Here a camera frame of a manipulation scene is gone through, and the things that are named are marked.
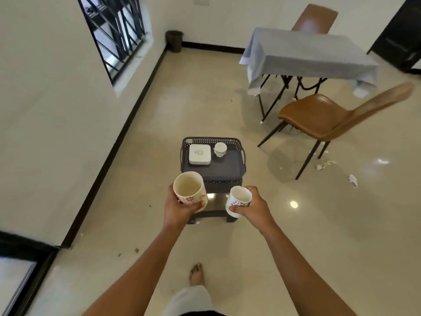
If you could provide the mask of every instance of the dark waste bin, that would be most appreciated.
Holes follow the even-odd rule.
[[[180,31],[167,31],[165,39],[170,45],[170,51],[179,53],[182,51],[183,32]]]

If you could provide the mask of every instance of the tray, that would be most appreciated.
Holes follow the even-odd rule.
[[[221,158],[213,153],[213,148],[218,142],[227,145],[227,152]],[[209,165],[189,163],[189,147],[191,144],[210,145],[212,160]],[[180,150],[180,162],[182,173],[194,171],[202,175],[208,193],[229,193],[231,187],[242,184],[243,175],[246,172],[245,151],[237,138],[186,137],[183,139]]]

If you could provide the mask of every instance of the person's right hand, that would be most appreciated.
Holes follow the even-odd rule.
[[[259,194],[256,186],[246,186],[252,195],[249,207],[233,206],[229,207],[234,213],[243,215],[261,233],[268,228],[276,227],[277,224],[270,213],[267,203]]]

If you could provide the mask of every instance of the forearm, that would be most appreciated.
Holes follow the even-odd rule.
[[[278,226],[261,231],[300,316],[355,316]]]
[[[180,232],[162,230],[133,266],[83,316],[142,316]]]

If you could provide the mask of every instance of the chair backrest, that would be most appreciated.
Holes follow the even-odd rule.
[[[376,114],[378,111],[406,100],[411,95],[413,88],[414,84],[411,82],[402,83],[361,104],[355,110],[350,111],[349,114],[332,129],[325,140],[330,141],[331,139],[337,138],[366,118]]]
[[[292,31],[327,34],[337,16],[337,11],[316,4],[309,4],[298,18]]]

